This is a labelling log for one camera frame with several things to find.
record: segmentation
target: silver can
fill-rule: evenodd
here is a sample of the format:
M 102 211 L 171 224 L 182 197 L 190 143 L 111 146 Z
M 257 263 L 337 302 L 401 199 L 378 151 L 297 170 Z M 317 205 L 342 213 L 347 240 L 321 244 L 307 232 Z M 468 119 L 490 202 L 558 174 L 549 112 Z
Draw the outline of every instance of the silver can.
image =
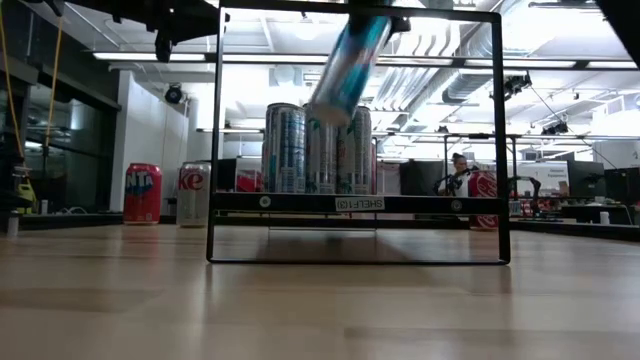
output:
M 320 122 L 305 107 L 305 174 L 308 194 L 335 194 L 338 128 Z
M 205 227 L 209 218 L 211 164 L 185 162 L 178 177 L 176 223 L 182 227 Z
M 292 104 L 277 103 L 267 108 L 266 163 L 262 165 L 266 169 L 266 192 L 305 192 L 304 118 L 304 110 Z
M 371 113 L 359 106 L 338 129 L 338 194 L 371 194 Z

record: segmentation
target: soda can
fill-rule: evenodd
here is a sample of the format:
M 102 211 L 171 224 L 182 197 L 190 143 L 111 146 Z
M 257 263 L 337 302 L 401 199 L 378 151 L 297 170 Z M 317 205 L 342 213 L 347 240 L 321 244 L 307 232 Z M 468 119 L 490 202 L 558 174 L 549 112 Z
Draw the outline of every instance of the soda can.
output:
M 131 164 L 124 188 L 124 223 L 157 224 L 162 206 L 162 171 L 156 165 Z
M 277 103 L 267 108 L 267 163 L 263 165 L 263 168 L 267 169 L 267 192 L 305 192 L 304 119 L 304 110 L 296 105 Z
M 335 194 L 338 171 L 336 154 L 338 128 L 321 123 L 308 111 L 306 115 L 306 192 Z
M 371 194 L 371 113 L 359 106 L 338 129 L 338 194 Z
M 349 18 L 311 97 L 311 111 L 320 122 L 333 126 L 349 124 L 369 74 L 389 39 L 391 26 L 391 18 L 387 16 Z
M 469 177 L 469 197 L 498 197 L 498 182 L 493 171 L 472 171 Z M 498 216 L 473 215 L 469 217 L 472 230 L 497 230 Z
M 176 223 L 182 227 L 205 227 L 209 219 L 211 164 L 185 162 L 179 175 Z

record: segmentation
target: wall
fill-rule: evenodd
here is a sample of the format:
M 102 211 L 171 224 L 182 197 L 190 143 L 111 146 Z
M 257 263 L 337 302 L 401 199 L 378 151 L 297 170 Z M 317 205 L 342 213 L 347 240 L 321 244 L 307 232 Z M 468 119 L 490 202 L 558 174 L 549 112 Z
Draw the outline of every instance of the wall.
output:
M 187 117 L 136 83 L 130 71 L 120 73 L 118 103 L 122 111 L 116 125 L 111 210 L 122 210 L 125 173 L 131 163 L 160 166 L 162 197 L 173 196 L 178 169 L 186 160 Z
M 605 169 L 640 167 L 640 142 L 600 141 L 594 146 L 593 161 L 604 164 Z

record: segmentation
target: fluorescent light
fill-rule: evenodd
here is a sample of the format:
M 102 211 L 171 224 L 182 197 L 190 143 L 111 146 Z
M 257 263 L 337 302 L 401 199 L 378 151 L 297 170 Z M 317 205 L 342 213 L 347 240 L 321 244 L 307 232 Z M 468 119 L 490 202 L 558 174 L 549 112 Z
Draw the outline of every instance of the fluorescent light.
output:
M 453 59 L 437 59 L 437 58 L 422 58 L 422 57 L 407 57 L 407 56 L 380 56 L 378 57 L 377 66 L 450 66 L 453 63 Z
M 279 55 L 279 54 L 224 54 L 225 63 L 304 63 L 322 65 L 327 62 L 327 55 Z
M 503 61 L 505 67 L 510 68 L 572 68 L 576 62 L 571 60 L 532 60 L 532 59 L 506 59 Z M 493 66 L 492 59 L 468 59 L 466 66 L 490 67 Z
M 320 81 L 321 77 L 322 77 L 322 74 L 303 74 L 302 80 L 303 81 Z
M 638 70 L 633 61 L 591 61 L 587 69 L 592 68 Z
M 460 74 L 463 75 L 493 75 L 492 69 L 460 69 Z M 505 70 L 506 76 L 525 76 L 526 70 Z
M 158 61 L 153 53 L 96 52 L 93 56 L 107 61 Z M 171 61 L 205 61 L 204 54 L 171 54 Z
M 155 54 L 151 53 L 126 53 L 126 52 L 112 52 L 112 53 L 93 53 L 93 56 L 98 60 L 120 60 L 120 61 L 154 61 L 156 59 Z
M 213 132 L 213 129 L 196 129 L 198 132 Z M 260 134 L 261 129 L 220 129 L 221 134 Z

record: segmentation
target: red can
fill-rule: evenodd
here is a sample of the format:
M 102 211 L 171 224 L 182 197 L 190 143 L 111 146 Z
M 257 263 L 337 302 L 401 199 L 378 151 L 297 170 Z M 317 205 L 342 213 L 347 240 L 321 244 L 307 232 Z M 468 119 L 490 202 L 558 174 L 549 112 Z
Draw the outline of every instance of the red can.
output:
M 469 197 L 498 197 L 498 181 L 492 171 L 473 171 L 469 177 Z M 473 230 L 497 230 L 498 216 L 473 215 L 469 218 Z
M 124 223 L 157 224 L 162 206 L 162 171 L 156 165 L 131 164 L 124 189 Z

